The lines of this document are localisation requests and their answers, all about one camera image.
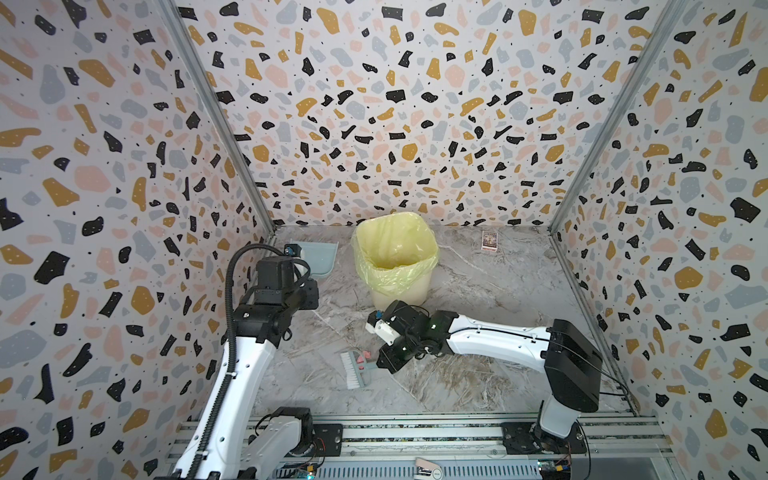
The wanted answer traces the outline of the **teal plastic dustpan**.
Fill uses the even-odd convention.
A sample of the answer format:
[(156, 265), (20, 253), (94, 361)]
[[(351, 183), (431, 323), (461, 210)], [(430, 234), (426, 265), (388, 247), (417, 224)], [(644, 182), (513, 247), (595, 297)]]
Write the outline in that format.
[(299, 257), (309, 265), (310, 277), (327, 278), (333, 271), (338, 251), (337, 243), (296, 241)]

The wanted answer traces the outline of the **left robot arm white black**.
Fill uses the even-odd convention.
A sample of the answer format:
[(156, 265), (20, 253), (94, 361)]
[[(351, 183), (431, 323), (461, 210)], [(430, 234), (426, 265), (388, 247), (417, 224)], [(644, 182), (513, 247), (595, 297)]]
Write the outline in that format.
[(236, 479), (247, 422), (266, 370), (281, 343), (292, 338), (293, 316), (318, 306), (311, 267), (298, 256), (271, 254), (256, 263), (257, 282), (239, 301), (234, 273), (240, 258), (259, 246), (237, 251), (225, 274), (226, 341), (214, 390), (193, 438), (177, 460), (171, 479)]

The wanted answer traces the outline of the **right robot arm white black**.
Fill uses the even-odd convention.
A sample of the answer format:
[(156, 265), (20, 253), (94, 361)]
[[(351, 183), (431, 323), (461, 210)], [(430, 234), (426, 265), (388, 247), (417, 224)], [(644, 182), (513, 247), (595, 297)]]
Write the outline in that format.
[(571, 322), (515, 327), (453, 311), (432, 315), (403, 301), (369, 314), (366, 330), (383, 340), (376, 365), (394, 374), (414, 358), (475, 355), (512, 362), (546, 375), (550, 394), (527, 434), (533, 447), (555, 451), (579, 417), (599, 409), (603, 359)]

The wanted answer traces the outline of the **cream trash bin yellow bag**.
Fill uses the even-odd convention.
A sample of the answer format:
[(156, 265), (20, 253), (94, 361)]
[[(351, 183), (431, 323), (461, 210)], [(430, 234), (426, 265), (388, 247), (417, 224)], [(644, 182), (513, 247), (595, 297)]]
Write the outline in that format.
[(376, 309), (385, 310), (394, 301), (426, 301), (440, 248), (420, 215), (400, 212), (365, 220), (351, 243), (356, 271)]

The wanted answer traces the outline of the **teal hand brush white bristles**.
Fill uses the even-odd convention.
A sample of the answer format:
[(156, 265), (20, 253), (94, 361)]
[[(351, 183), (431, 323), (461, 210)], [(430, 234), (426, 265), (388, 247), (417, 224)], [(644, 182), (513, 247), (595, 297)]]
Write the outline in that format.
[[(364, 355), (367, 359), (365, 365), (358, 365), (356, 357)], [(346, 384), (348, 390), (355, 390), (366, 386), (365, 375), (377, 369), (376, 362), (367, 357), (363, 352), (351, 350), (340, 354), (340, 360), (346, 373)]]

